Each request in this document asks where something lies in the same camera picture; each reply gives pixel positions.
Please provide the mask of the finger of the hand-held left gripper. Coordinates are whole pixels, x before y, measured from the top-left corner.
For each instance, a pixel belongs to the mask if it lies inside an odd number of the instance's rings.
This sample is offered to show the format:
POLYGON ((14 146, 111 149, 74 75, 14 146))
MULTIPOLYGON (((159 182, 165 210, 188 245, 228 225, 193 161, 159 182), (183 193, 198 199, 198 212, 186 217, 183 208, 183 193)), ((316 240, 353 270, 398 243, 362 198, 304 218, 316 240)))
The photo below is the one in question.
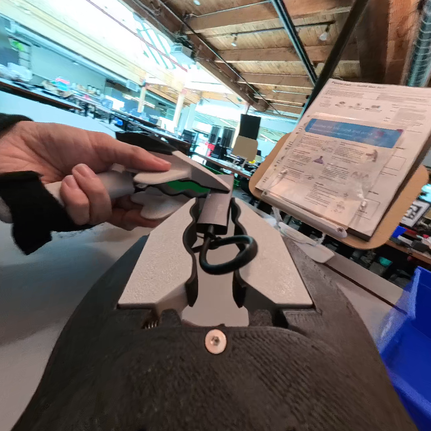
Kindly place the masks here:
POLYGON ((204 191, 195 191, 192 189, 175 190, 173 188, 156 188, 162 194, 165 201, 169 203, 186 203, 190 199, 206 198, 211 190, 205 189, 204 191))
POLYGON ((228 193, 233 189, 232 176, 215 174, 179 150, 171 154, 171 174, 175 174, 174 180, 191 181, 212 191, 228 193))

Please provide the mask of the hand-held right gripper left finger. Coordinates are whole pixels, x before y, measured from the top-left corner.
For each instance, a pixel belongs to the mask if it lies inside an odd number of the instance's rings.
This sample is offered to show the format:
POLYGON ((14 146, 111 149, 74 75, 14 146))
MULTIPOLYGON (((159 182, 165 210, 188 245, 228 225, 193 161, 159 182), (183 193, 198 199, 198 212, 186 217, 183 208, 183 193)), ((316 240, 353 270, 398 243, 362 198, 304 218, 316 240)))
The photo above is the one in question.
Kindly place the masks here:
POLYGON ((198 215, 199 201, 190 199, 149 234, 118 308, 182 313, 195 305, 198 277, 192 247, 198 215))

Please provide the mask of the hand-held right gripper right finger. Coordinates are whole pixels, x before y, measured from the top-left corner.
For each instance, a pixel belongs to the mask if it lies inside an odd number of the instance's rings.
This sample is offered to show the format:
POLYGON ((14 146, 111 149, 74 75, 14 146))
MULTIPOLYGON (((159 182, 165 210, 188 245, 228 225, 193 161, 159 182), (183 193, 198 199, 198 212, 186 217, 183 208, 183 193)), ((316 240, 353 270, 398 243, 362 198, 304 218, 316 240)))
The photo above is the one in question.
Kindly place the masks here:
POLYGON ((239 199, 231 208, 235 233, 257 243, 256 256, 233 273, 236 305, 249 312, 311 309, 313 301, 279 231, 239 199))

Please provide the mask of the grey usb hub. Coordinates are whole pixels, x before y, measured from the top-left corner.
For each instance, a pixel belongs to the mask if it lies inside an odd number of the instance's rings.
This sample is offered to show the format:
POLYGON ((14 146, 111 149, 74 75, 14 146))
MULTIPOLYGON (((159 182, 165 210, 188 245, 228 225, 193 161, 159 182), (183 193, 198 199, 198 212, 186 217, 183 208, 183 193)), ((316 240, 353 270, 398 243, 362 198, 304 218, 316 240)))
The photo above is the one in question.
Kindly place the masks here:
POLYGON ((199 254, 200 267, 211 275, 238 272, 249 264, 258 252, 256 240, 246 233, 238 221, 240 208, 232 198, 234 176, 219 176, 227 183, 229 191, 211 190, 208 193, 196 225, 197 233, 203 234, 203 243, 193 248, 194 252, 199 254), (239 249, 233 259, 218 264, 208 262, 208 251, 227 245, 236 245, 239 249))

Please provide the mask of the large blue plastic bin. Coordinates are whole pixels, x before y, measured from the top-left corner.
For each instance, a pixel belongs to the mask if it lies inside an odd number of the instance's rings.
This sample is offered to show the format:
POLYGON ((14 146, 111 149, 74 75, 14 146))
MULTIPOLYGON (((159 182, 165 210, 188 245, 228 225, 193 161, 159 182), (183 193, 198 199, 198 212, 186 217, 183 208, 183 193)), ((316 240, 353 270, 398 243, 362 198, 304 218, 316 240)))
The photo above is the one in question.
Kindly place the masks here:
POLYGON ((382 320, 376 345, 418 430, 431 429, 431 273, 417 267, 382 320))

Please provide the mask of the person's left hand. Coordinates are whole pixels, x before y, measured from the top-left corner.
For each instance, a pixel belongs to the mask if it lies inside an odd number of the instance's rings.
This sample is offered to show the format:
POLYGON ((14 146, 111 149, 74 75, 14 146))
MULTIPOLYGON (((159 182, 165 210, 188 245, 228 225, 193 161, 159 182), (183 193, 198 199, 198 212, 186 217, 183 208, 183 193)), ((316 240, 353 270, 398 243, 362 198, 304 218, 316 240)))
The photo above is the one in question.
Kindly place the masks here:
POLYGON ((128 231, 158 226, 163 219, 143 218, 142 207, 130 198, 110 199, 97 173, 113 164, 139 172, 170 169, 169 162, 101 132, 20 121, 1 133, 1 174, 33 171, 45 184, 60 181, 61 199, 76 225, 108 222, 128 231))

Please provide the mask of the hanging black monitor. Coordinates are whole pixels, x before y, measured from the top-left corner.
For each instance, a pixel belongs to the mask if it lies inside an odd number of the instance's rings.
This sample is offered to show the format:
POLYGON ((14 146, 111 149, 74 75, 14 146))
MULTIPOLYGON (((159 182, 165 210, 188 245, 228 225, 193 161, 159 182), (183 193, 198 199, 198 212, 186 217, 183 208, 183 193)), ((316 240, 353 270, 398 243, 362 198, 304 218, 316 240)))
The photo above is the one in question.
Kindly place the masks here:
POLYGON ((238 136, 257 140, 260 129, 261 117, 241 114, 238 136))

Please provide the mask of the laminated sheet with blue banner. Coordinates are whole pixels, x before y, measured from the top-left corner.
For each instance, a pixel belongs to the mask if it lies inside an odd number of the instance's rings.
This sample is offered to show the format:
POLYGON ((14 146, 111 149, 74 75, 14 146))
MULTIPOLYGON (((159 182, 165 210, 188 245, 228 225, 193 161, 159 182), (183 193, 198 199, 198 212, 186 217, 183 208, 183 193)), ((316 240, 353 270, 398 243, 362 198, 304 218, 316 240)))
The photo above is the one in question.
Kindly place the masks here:
POLYGON ((257 187, 272 206, 346 238, 404 134, 403 126, 319 113, 292 134, 257 187))

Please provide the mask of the instruction sheet on stand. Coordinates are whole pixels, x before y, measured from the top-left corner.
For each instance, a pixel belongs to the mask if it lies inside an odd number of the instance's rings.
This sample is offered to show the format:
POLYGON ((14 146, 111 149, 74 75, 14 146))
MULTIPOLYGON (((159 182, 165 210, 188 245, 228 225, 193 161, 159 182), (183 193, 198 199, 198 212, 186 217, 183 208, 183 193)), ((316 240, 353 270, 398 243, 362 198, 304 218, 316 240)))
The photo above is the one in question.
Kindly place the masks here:
MULTIPOLYGON (((275 164, 274 160, 279 151, 286 146, 289 135, 290 133, 287 133, 280 138, 273 150, 249 180, 249 189, 251 193, 254 197, 263 202, 267 202, 267 199, 262 196, 262 191, 257 188, 257 183, 261 180, 266 171, 275 164)), ((391 206, 388 208, 370 240, 365 241, 352 234, 348 234, 347 237, 343 239, 337 238, 337 240, 346 246, 360 250, 376 249, 384 245, 389 240, 390 235, 396 229, 412 202, 420 194, 422 187, 427 183, 428 171, 425 166, 419 165, 417 170, 400 189, 398 196, 391 203, 391 206)))

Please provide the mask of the black white marker sign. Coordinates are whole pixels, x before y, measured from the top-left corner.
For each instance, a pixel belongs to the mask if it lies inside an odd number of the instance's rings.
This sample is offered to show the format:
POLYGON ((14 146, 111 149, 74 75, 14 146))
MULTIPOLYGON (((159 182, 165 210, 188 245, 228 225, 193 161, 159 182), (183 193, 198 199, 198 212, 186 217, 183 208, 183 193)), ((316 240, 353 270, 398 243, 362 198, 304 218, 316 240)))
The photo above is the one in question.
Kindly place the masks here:
POLYGON ((402 217, 400 224, 408 228, 413 228, 429 208, 429 202, 419 199, 414 200, 402 217))

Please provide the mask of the black pole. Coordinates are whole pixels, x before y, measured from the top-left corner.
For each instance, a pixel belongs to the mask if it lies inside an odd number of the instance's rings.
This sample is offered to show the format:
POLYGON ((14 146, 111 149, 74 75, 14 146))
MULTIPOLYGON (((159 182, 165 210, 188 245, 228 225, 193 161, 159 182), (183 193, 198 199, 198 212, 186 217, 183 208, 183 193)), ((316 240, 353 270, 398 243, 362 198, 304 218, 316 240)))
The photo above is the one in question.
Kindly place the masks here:
POLYGON ((305 112, 310 108, 311 104, 315 100, 315 98, 319 95, 320 91, 323 89, 328 79, 331 78, 333 72, 335 71, 336 66, 338 65, 342 53, 348 42, 350 37, 352 36, 354 30, 356 29, 359 20, 361 19, 365 8, 368 5, 368 0, 356 0, 354 1, 352 8, 348 14, 348 17, 338 35, 338 38, 331 49, 331 52, 328 56, 327 61, 314 85, 314 88, 305 103, 303 110, 299 116, 299 120, 302 119, 305 112))

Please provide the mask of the silver spiral duct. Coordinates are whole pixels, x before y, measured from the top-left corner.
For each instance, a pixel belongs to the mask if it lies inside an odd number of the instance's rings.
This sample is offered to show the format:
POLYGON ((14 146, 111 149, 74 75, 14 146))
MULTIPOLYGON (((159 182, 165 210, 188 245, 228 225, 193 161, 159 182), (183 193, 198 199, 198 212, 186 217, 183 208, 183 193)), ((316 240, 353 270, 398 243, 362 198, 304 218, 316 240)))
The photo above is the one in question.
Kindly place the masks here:
POLYGON ((424 2, 421 24, 412 51, 408 87, 426 87, 431 73, 431 1, 424 2))

